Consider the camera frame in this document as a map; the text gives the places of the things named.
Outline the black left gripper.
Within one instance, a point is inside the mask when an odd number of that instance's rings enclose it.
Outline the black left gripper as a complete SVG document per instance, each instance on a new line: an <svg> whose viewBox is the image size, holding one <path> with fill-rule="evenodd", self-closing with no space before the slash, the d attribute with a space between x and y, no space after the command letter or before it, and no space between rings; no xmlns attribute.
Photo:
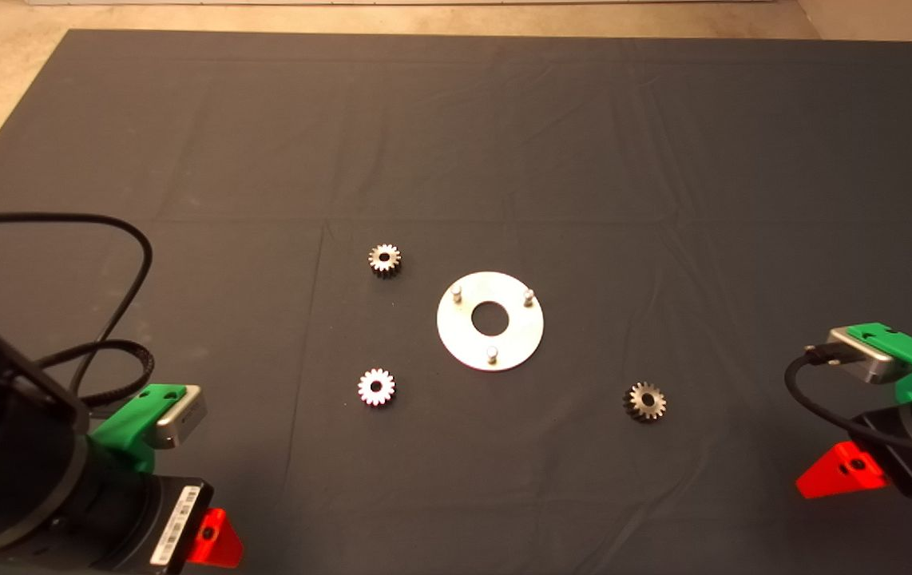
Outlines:
<svg viewBox="0 0 912 575"><path fill-rule="evenodd" d="M235 569L244 557L214 487L196 477L138 472L88 441L88 567L116 574L180 574L186 563Z"/></svg>

